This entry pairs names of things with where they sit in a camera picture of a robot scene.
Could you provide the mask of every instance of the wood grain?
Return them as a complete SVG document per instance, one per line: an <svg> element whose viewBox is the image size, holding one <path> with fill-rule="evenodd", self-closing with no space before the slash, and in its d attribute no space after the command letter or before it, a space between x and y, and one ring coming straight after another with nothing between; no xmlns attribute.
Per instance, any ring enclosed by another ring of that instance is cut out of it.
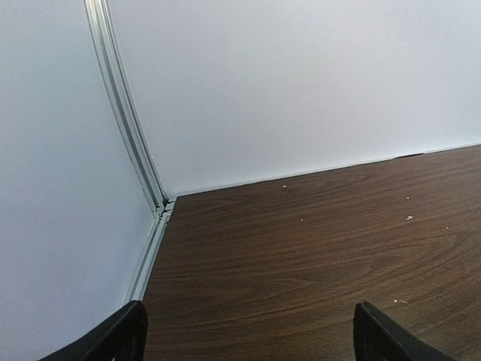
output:
<svg viewBox="0 0 481 361"><path fill-rule="evenodd" d="M480 159L468 147L178 199L146 359L354 360L364 300L481 359Z"/></svg>

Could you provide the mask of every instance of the white wall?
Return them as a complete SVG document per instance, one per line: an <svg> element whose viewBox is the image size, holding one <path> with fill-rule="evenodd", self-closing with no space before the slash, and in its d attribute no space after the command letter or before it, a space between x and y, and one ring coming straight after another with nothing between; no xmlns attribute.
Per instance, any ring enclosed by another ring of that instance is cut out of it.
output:
<svg viewBox="0 0 481 361"><path fill-rule="evenodd" d="M475 0L116 0L171 196L481 142Z"/></svg>
<svg viewBox="0 0 481 361"><path fill-rule="evenodd" d="M116 311L153 218L84 4L0 0L0 359L39 359Z"/></svg>

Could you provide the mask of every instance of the wooden floor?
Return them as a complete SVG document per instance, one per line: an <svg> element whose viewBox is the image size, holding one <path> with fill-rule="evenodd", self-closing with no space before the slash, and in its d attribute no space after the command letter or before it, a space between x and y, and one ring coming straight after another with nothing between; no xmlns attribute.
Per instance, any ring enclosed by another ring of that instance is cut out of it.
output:
<svg viewBox="0 0 481 361"><path fill-rule="evenodd" d="M481 359L481 147L178 199L146 360L354 360L364 300Z"/></svg>

